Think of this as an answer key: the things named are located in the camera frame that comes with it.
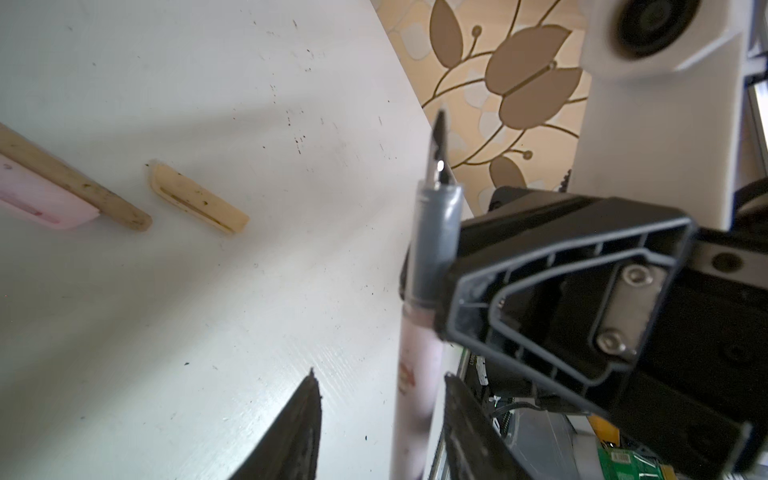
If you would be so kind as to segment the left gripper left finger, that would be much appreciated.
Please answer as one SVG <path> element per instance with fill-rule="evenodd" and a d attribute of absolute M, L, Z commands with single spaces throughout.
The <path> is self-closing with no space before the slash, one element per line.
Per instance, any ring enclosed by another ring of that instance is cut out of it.
<path fill-rule="evenodd" d="M 314 371 L 310 370 L 254 450 L 230 478 L 315 479 L 321 426 L 319 383 Z"/>

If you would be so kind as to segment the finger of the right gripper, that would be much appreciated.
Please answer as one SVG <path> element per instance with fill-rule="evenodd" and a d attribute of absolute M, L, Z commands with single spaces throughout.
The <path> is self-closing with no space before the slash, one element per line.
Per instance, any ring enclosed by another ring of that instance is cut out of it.
<path fill-rule="evenodd" d="M 617 197 L 502 187 L 465 221 L 434 328 L 595 413 L 613 411 L 698 227 Z"/>

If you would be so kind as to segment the tan pen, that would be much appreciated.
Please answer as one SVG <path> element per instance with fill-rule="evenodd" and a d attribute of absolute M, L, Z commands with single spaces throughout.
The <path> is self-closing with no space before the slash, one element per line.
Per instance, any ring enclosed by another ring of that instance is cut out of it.
<path fill-rule="evenodd" d="M 152 226 L 148 213 L 4 124 L 1 125 L 1 153 L 131 230 L 144 232 Z"/>

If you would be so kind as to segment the pink white pen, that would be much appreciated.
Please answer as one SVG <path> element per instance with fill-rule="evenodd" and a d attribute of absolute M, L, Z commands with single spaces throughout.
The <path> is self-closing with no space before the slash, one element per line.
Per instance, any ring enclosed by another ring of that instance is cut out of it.
<path fill-rule="evenodd" d="M 405 262 L 397 397 L 389 477 L 420 479 L 441 377 L 443 344 L 435 332 L 443 278 L 458 250 L 463 187 L 450 171 L 446 112 L 435 119 L 425 178 L 418 183 Z"/>

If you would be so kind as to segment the tan pen cap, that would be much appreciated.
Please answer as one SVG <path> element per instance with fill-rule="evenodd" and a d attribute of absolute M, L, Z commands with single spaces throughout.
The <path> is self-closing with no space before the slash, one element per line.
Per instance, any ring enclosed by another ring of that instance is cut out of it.
<path fill-rule="evenodd" d="M 250 217 L 168 165 L 150 166 L 150 187 L 161 198 L 193 217 L 227 233 L 241 233 Z"/>

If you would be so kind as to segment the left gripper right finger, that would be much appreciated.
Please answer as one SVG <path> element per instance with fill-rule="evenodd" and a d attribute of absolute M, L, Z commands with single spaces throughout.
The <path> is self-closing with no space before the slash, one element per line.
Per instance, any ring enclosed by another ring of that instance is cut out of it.
<path fill-rule="evenodd" d="M 444 377 L 443 433 L 451 479 L 531 479 L 508 450 L 465 383 Z"/>

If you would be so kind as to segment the pink pen cap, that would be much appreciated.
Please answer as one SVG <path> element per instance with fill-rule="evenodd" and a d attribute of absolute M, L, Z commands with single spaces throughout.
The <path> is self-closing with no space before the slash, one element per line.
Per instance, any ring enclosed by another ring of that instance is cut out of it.
<path fill-rule="evenodd" d="M 54 230 L 69 230 L 99 217 L 99 210 L 21 164 L 1 155 L 1 206 Z"/>

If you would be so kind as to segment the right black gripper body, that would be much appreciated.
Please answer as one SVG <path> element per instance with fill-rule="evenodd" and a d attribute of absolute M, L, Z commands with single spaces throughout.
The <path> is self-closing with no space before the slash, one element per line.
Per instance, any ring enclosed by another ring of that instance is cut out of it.
<path fill-rule="evenodd" d="M 698 234 L 611 419 L 691 479 L 766 478 L 766 180 Z"/>

